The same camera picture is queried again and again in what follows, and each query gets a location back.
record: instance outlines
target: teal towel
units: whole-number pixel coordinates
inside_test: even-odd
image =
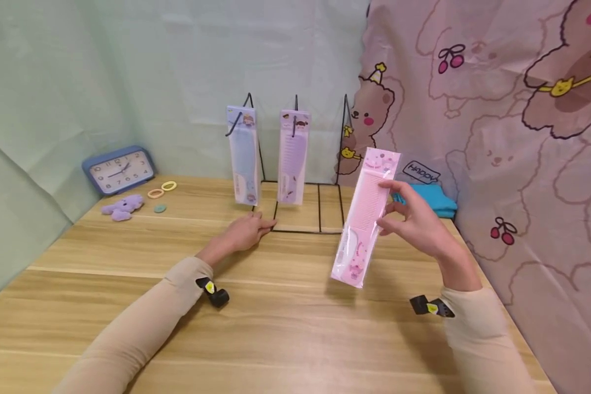
[[[438,217],[452,218],[457,211],[457,204],[454,200],[448,198],[442,192],[440,185],[412,185],[416,193],[427,201],[429,207],[438,215]],[[394,201],[405,203],[400,194],[392,194]]]

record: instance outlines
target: blue alarm clock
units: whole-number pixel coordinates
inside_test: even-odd
[[[89,158],[81,168],[103,195],[122,193],[155,177],[149,152],[138,145]]]

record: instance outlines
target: black wrist tracker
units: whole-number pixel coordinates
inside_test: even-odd
[[[410,299],[416,315],[434,314],[442,317],[455,317],[452,310],[439,298],[427,301],[427,297],[420,295]]]
[[[221,308],[224,306],[228,301],[230,301],[230,295],[228,294],[225,289],[218,290],[217,285],[210,280],[208,277],[199,278],[195,281],[197,286],[204,289],[204,293],[208,295],[208,299],[210,303],[215,308]]]

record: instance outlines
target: plush toy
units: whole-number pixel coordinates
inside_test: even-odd
[[[142,207],[142,196],[132,194],[110,206],[101,208],[101,212],[103,215],[112,215],[114,222],[120,222],[131,219],[131,213],[140,207]]]

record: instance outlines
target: pink curtain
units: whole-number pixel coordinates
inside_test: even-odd
[[[340,183],[438,183],[560,393],[591,394],[591,0],[373,0]]]

